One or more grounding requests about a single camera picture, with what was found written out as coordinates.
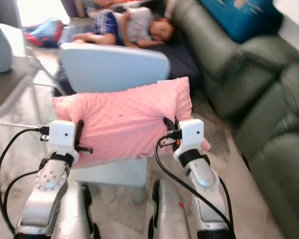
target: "green sofa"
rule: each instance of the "green sofa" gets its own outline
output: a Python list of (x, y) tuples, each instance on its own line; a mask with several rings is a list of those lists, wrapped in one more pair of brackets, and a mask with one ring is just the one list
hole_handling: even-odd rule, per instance
[(285, 238), (299, 239), (299, 52), (277, 35), (232, 41), (196, 0), (178, 0), (173, 21)]

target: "wire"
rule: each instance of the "wire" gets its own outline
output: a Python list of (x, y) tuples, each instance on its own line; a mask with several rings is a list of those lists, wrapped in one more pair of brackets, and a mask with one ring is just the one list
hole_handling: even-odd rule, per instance
[(236, 238), (235, 234), (233, 233), (234, 232), (234, 220), (233, 220), (233, 212), (232, 212), (232, 208), (231, 208), (231, 202), (230, 202), (230, 197), (229, 197), (229, 193), (228, 193), (228, 190), (227, 190), (227, 187), (224, 183), (224, 181), (221, 179), (221, 177), (219, 177), (219, 181), (225, 191), (225, 194), (226, 194), (226, 199), (227, 199), (227, 204), (228, 204), (228, 214), (229, 214), (229, 222), (230, 222), (230, 225), (231, 225), (231, 229), (232, 229), (232, 237), (233, 239)]
[(181, 186), (183, 186), (184, 188), (186, 188), (189, 192), (191, 192), (192, 194), (194, 194), (196, 197), (198, 197), (200, 200), (202, 200), (204, 203), (206, 203), (212, 210), (214, 210), (222, 218), (222, 220), (224, 220), (224, 222), (227, 224), (227, 227), (231, 231), (233, 239), (235, 239), (234, 228), (232, 227), (231, 222), (225, 217), (225, 215), (222, 214), (221, 211), (219, 211), (214, 205), (212, 205), (206, 198), (204, 198), (202, 195), (200, 195), (195, 189), (193, 189), (192, 187), (190, 187), (188, 184), (186, 184), (184, 181), (182, 181), (181, 179), (179, 179), (177, 176), (175, 176), (174, 174), (172, 174), (168, 169), (166, 169), (164, 167), (164, 165), (162, 164), (162, 162), (160, 161), (159, 156), (158, 156), (158, 147), (159, 147), (160, 142), (163, 139), (166, 139), (166, 138), (169, 138), (169, 136), (166, 135), (166, 136), (161, 137), (158, 140), (158, 142), (156, 143), (156, 146), (155, 146), (154, 156), (155, 156), (155, 160), (158, 163), (158, 165), (160, 166), (160, 168), (170, 178), (172, 178), (174, 181), (176, 181)]
[(6, 191), (4, 193), (4, 198), (3, 198), (3, 206), (4, 206), (4, 209), (5, 209), (5, 212), (7, 214), (7, 202), (8, 202), (8, 196), (9, 196), (9, 192), (11, 190), (11, 188), (13, 187), (13, 185), (16, 183), (16, 181), (18, 181), (19, 179), (23, 178), (23, 177), (26, 177), (28, 175), (31, 175), (31, 174), (35, 174), (39, 172), (39, 170), (36, 170), (36, 171), (33, 171), (33, 172), (29, 172), (29, 173), (25, 173), (25, 174), (22, 174), (18, 177), (16, 177), (15, 179), (12, 180), (12, 182), (10, 182), (10, 184), (8, 185), (8, 187), (6, 188)]
[[(23, 133), (25, 132), (28, 132), (28, 131), (39, 131), (38, 128), (27, 128), (27, 129), (24, 129), (20, 132), (18, 132), (11, 140), (10, 142), (7, 144), (7, 146), (5, 147), (4, 151), (2, 152), (1, 156), (0, 156), (0, 171), (1, 171), (1, 165), (2, 165), (2, 161), (6, 155), (6, 153), (8, 152), (9, 148), (11, 147), (11, 145), (13, 144), (13, 142)], [(9, 228), (9, 230), (11, 231), (12, 234), (14, 234), (14, 227), (13, 225), (11, 224), (8, 216), (7, 216), (7, 213), (4, 209), (4, 206), (3, 206), (3, 203), (2, 203), (2, 197), (1, 197), (1, 186), (0, 186), (0, 211), (1, 211), (1, 214), (3, 216), (3, 219), (7, 225), (7, 227)]]

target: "boy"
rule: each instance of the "boy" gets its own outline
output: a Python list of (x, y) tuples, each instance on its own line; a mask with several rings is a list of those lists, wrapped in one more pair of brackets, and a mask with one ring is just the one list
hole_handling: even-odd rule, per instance
[(148, 48), (168, 42), (174, 35), (175, 29), (168, 20), (153, 21), (146, 7), (129, 8), (125, 13), (105, 9), (96, 18), (95, 32), (76, 34), (73, 41)]

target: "pink cushion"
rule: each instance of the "pink cushion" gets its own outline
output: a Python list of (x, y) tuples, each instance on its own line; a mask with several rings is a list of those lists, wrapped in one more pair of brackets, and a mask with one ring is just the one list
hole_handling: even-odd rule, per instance
[[(59, 120), (84, 121), (76, 166), (95, 166), (128, 158), (153, 155), (157, 140), (166, 135), (163, 123), (191, 119), (188, 78), (141, 86), (121, 92), (83, 93), (53, 98)], [(209, 150), (205, 141), (203, 149)], [(165, 147), (161, 153), (171, 153)]]

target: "white shirt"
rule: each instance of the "white shirt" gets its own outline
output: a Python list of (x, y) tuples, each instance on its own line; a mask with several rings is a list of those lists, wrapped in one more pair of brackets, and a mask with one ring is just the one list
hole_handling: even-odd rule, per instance
[[(138, 42), (143, 38), (151, 40), (152, 37), (149, 34), (150, 24), (153, 21), (151, 11), (147, 7), (129, 8), (128, 11), (131, 14), (131, 19), (127, 23), (129, 41)], [(114, 16), (119, 25), (120, 38), (123, 39), (121, 30), (121, 19), (123, 14), (115, 12)]]

